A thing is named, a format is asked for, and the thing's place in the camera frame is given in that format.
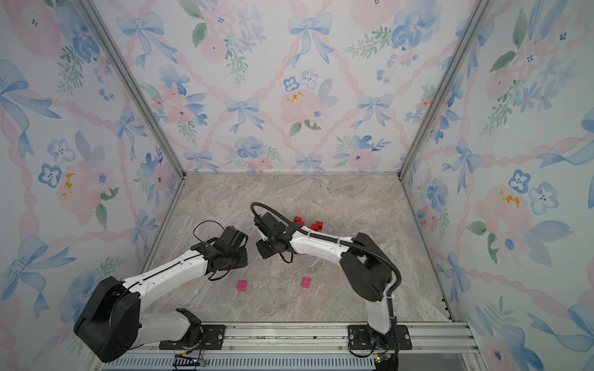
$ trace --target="red block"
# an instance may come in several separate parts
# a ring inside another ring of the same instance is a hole
[[[304,277],[301,280],[301,287],[309,288],[309,285],[311,285],[311,278]]]
[[[247,281],[239,281],[237,283],[237,291],[245,291],[248,289],[248,282]]]

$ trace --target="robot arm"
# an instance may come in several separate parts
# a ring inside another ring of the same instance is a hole
[[[259,215],[254,206],[269,212]],[[315,232],[290,222],[274,209],[257,202],[252,204],[252,212],[255,215],[254,224],[262,237],[256,245],[264,259],[276,253],[282,256],[288,251],[291,254],[314,255],[339,264],[353,290],[365,300],[372,342],[383,348],[392,344],[396,339],[396,318],[391,293],[400,284],[400,273],[367,234],[339,237]]]
[[[176,341],[193,347],[201,339],[202,329],[200,320],[190,311],[177,309],[155,314],[143,314],[143,311],[189,280],[247,266],[247,239],[246,234],[227,227],[220,237],[194,245],[180,257],[151,271],[122,281],[105,278],[85,305],[74,325],[74,333],[103,362],[111,362],[132,348],[156,341]]]

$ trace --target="blue bow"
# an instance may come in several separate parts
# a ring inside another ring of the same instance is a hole
[[[594,108],[586,114],[582,120],[582,129],[589,132],[594,132]],[[572,154],[569,157],[564,157],[558,153],[545,153],[538,156],[543,160],[541,167],[556,164],[558,162],[566,161],[572,165],[582,165],[594,160],[594,141],[586,144],[581,150]],[[588,194],[588,208],[594,207],[594,177],[590,181],[590,191]]]
[[[324,160],[324,156],[321,154],[317,154],[315,156],[297,156],[295,157],[295,162],[297,162],[298,164],[303,164],[303,171],[308,171],[309,170],[309,166],[311,165],[311,167],[314,168],[314,171],[316,172],[323,172],[324,168],[316,165],[316,164],[321,164],[322,161]]]
[[[258,100],[256,98],[250,98],[250,99],[246,100],[245,102],[236,102],[234,100],[230,100],[227,103],[225,103],[225,108],[227,108],[227,111],[229,111],[229,112],[237,111],[237,114],[239,116],[239,122],[237,124],[231,126],[229,131],[237,133],[237,129],[239,128],[239,126],[245,122],[245,115],[248,115],[250,121],[253,122],[254,125],[257,126],[260,130],[264,130],[264,128],[261,125],[262,123],[264,123],[264,120],[257,118],[251,112],[249,112],[249,111],[258,112],[260,110],[259,107],[260,107],[260,104],[258,103]]]
[[[143,209],[140,209],[140,211],[138,212],[138,222],[136,223],[134,229],[132,229],[132,232],[130,233],[130,237],[128,239],[131,243],[136,243],[139,236],[144,240],[144,256],[147,255],[149,249],[147,247],[147,241],[149,237],[147,236],[147,233],[145,231],[159,227],[154,222],[154,218],[151,221],[149,221],[147,225],[144,225],[144,223],[146,223],[148,219],[149,217],[147,216],[147,213]]]
[[[33,149],[27,138],[27,129],[29,129],[29,119],[23,110],[15,103],[3,97],[6,93],[9,97],[15,100],[17,103],[34,110],[43,116],[52,117],[55,119],[61,119],[59,115],[50,111],[49,106],[52,105],[51,99],[29,99],[17,94],[11,93],[11,91],[25,90],[29,88],[29,83],[25,80],[25,77],[18,70],[18,68],[10,61],[3,59],[0,61],[0,104],[4,107],[6,112],[12,116],[23,131],[21,136],[18,137],[18,155],[21,158],[25,158],[25,152],[29,152],[32,155]]]
[[[314,44],[316,49],[318,49],[318,53],[326,63],[330,63],[328,60],[328,53],[334,52],[330,46],[324,44],[318,35],[312,32],[311,38],[309,36],[309,31],[316,31],[324,35],[328,35],[330,33],[330,27],[332,27],[332,15],[328,12],[323,12],[322,14],[318,15],[316,18],[307,18],[304,17],[290,17],[289,18],[289,32],[291,35],[298,35],[302,32],[305,32],[303,35],[303,44],[301,45],[301,53],[295,54],[291,57],[287,66],[293,66],[297,64],[299,57],[303,54],[309,52],[309,47],[311,47],[311,39],[314,39]]]
[[[462,167],[460,169],[460,176],[458,177],[457,193],[460,193],[461,186],[466,189],[466,165],[468,165],[468,171],[473,173],[481,165],[481,157],[470,152],[468,149],[468,143],[464,139],[460,139],[458,141],[458,144],[456,145],[456,152],[461,155],[458,157],[458,160],[453,165],[441,164],[443,166],[441,171],[444,172],[447,169],[458,170],[459,167]]]
[[[17,288],[19,278],[39,292],[35,300],[35,318],[39,318],[42,309],[49,309],[48,303],[42,294],[45,287],[45,278],[37,272],[23,272],[25,268],[55,268],[76,260],[76,258],[65,258],[68,253],[68,248],[65,248],[51,258],[34,263],[33,261],[42,256],[47,249],[48,245],[39,237],[29,236],[25,238],[18,247],[18,259],[12,262],[8,271],[0,274],[0,292],[2,293],[0,300],[6,300],[12,295]]]
[[[132,110],[128,106],[124,106],[123,116],[116,122],[113,123],[113,133],[118,137],[121,138],[124,135],[124,132],[130,139],[130,144],[132,144],[132,148],[130,149],[130,161],[136,159],[136,153],[134,152],[134,131],[136,134],[146,137],[146,133],[144,130],[144,125],[129,125],[132,121],[134,121],[134,115],[132,114]]]
[[[192,170],[194,172],[197,172],[198,170],[202,169],[203,166],[208,167],[210,170],[214,171],[215,173],[217,172],[217,169],[219,168],[218,166],[213,165],[210,162],[208,162],[208,161],[213,160],[213,155],[210,154],[209,151],[203,151],[201,153],[184,153],[184,157],[186,158],[186,160],[196,161],[196,169]]]
[[[165,33],[163,31],[163,23],[161,23],[161,18],[159,18],[156,13],[148,12],[144,18],[136,18],[135,20],[128,17],[119,17],[116,19],[116,22],[118,23],[119,29],[128,36],[132,36],[138,32],[138,39],[140,40],[140,45],[143,47],[144,54],[141,54],[136,58],[136,66],[141,66],[144,68],[145,57],[151,52],[149,39],[167,58],[171,59],[175,63],[178,62],[172,55],[172,53],[175,53],[178,50],[174,47],[163,44],[151,34],[156,33],[157,35],[163,35]]]
[[[458,302],[458,286],[460,286],[460,291],[465,292],[470,290],[470,281],[466,276],[462,273],[460,267],[458,267],[458,260],[453,252],[450,252],[447,255],[447,260],[451,265],[451,268],[448,270],[444,270],[441,265],[437,264],[437,270],[439,272],[443,272],[447,278],[451,278],[454,273],[456,274],[455,279],[451,282],[451,289],[450,289],[450,300],[453,302],[454,300]]]
[[[392,99],[394,99],[394,97],[392,96],[392,94],[386,94],[385,96],[382,96],[381,98],[370,98],[370,97],[363,97],[361,99],[359,99],[357,101],[357,106],[359,108],[367,108],[367,112],[365,112],[365,117],[361,120],[361,121],[357,121],[355,122],[353,125],[351,125],[351,128],[358,128],[359,125],[361,125],[361,123],[363,121],[367,121],[371,118],[371,115],[373,115],[373,111],[374,111],[374,106],[375,106],[375,115],[377,117],[377,121],[380,122],[381,126],[386,127],[386,120],[389,120],[390,118],[388,116],[386,116],[382,111],[380,111],[380,107],[382,108],[389,108],[390,105],[392,104]]]

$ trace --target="blue flower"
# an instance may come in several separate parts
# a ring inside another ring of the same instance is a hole
[[[371,135],[366,135],[363,138],[359,139],[358,135],[355,135],[349,142],[349,148],[351,150],[367,150],[371,149],[371,144],[369,141],[371,140]]]
[[[530,182],[530,174],[523,173],[520,169],[517,169],[507,184],[516,192],[525,194],[528,192],[528,182]]]
[[[241,158],[258,158],[264,154],[264,144],[256,137],[240,138],[235,142],[237,156]]]
[[[537,112],[540,112],[543,108],[549,109],[551,108],[551,101],[550,98],[556,97],[559,94],[559,89],[555,88],[555,83],[557,81],[553,80],[545,88],[544,94],[539,94],[537,99],[540,101],[538,103],[538,107],[536,108]]]
[[[76,322],[100,281],[101,271],[86,271],[75,278],[58,305],[60,321],[65,324]]]
[[[576,66],[576,64],[577,59],[574,59],[571,61],[571,63],[569,63],[569,66],[567,66],[566,69],[559,69],[559,73],[557,75],[559,76],[559,82],[557,82],[557,86],[565,87],[568,80],[571,80],[577,76],[577,72],[573,71],[573,68]]]
[[[173,68],[172,65],[167,65],[167,69],[163,67],[159,68],[159,72],[161,73],[160,80],[165,83],[165,86],[169,89],[175,84],[178,87],[178,93],[181,95],[186,95],[187,91],[183,84],[189,83],[189,77],[186,75],[178,75],[178,72]]]
[[[429,41],[440,29],[440,17],[441,5],[436,0],[407,2],[394,18],[393,46],[416,47]]]
[[[460,291],[466,292],[470,290],[470,281],[468,278],[462,273],[460,267],[458,267],[458,259],[453,252],[450,252],[447,255],[447,261],[450,263],[451,268],[448,270],[444,270],[441,265],[437,264],[437,270],[439,272],[443,272],[447,278],[454,277],[451,281],[451,289],[450,289],[450,300],[452,302],[459,302],[458,300],[458,286],[460,287]]]
[[[431,185],[427,188],[427,198],[431,203],[431,208],[438,213],[444,212],[448,202],[447,186],[441,178],[433,178]]]
[[[256,46],[256,43],[254,43],[252,41],[252,34],[248,31],[248,33],[246,34],[245,31],[241,31],[241,38],[238,40],[239,42],[239,51],[240,52],[244,52],[244,51],[249,51],[250,53],[253,53],[253,49],[252,47]]]
[[[516,99],[516,106],[522,106],[522,108],[520,108],[520,113],[524,112],[526,107],[534,108],[532,99],[537,99],[541,92],[541,87],[536,88],[536,85],[538,85],[538,83],[535,82],[530,89],[524,88],[524,96],[521,99]]]
[[[585,304],[576,304],[571,306],[568,310],[568,313],[569,318],[571,318],[573,323],[575,323],[576,326],[578,326],[584,332],[584,334],[558,335],[543,320],[533,314],[527,314],[528,317],[530,317],[533,321],[530,327],[553,335],[557,338],[561,345],[571,351],[585,353],[594,346],[594,314]],[[590,357],[590,359],[586,362],[583,371],[592,370],[593,365],[594,356]]]
[[[56,13],[60,20],[60,31],[72,43],[76,53],[87,62],[91,62],[91,58],[97,58],[100,53],[99,45],[74,4],[67,1],[63,6],[56,7]]]
[[[288,79],[283,80],[283,83],[285,84],[285,91],[293,91],[299,88],[299,83],[297,82],[295,76],[291,76]]]
[[[559,206],[557,196],[559,191],[557,188],[551,186],[547,182],[542,182],[538,188],[532,188],[528,196],[532,202],[530,203],[530,209],[536,215],[542,215],[546,212],[546,209],[554,209]]]
[[[252,31],[254,32],[254,40],[257,40],[260,45],[262,45],[268,37],[266,35],[262,35],[264,32],[264,27],[256,26],[256,23],[252,23]]]
[[[493,332],[493,327],[489,322],[489,318],[478,306],[475,306],[475,310],[481,325],[479,325],[478,322],[472,317],[468,317],[468,322],[480,335],[490,335],[493,337],[495,334]],[[522,330],[520,327],[510,325],[509,323],[503,323],[499,325],[500,327],[498,329],[498,333],[502,338],[501,342],[503,345],[505,345],[505,347],[507,347],[507,350],[513,357],[514,361],[516,361],[518,369],[522,371],[528,371],[528,365],[530,365],[537,371],[543,371],[545,368],[541,359],[538,357],[538,355],[536,355],[536,353],[525,346],[526,334],[524,333],[524,330]],[[494,356],[501,360],[501,353],[499,353],[499,350],[487,349],[487,351],[489,350],[495,351],[496,353]]]
[[[41,174],[39,174],[37,179],[51,188],[56,188],[61,176],[62,169],[58,165],[51,166],[49,164],[43,164],[41,166]]]
[[[313,69],[301,73],[301,84],[307,86],[307,89],[315,89],[316,80],[318,80],[318,74],[315,74]]]
[[[65,162],[72,162],[76,158],[74,150],[68,148],[66,139],[52,139],[52,142],[48,145],[48,153],[53,156],[53,160],[56,164],[64,164]]]

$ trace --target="black mounting plate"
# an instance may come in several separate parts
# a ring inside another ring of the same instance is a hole
[[[349,325],[346,328],[349,331],[349,347],[351,350],[371,350],[371,334],[368,325]],[[396,341],[400,350],[412,349],[408,327],[396,325]]]
[[[202,341],[202,350],[221,350],[225,339],[225,325],[202,325],[205,339]],[[176,341],[162,341],[159,344],[161,350],[187,350],[195,344],[185,344]]]

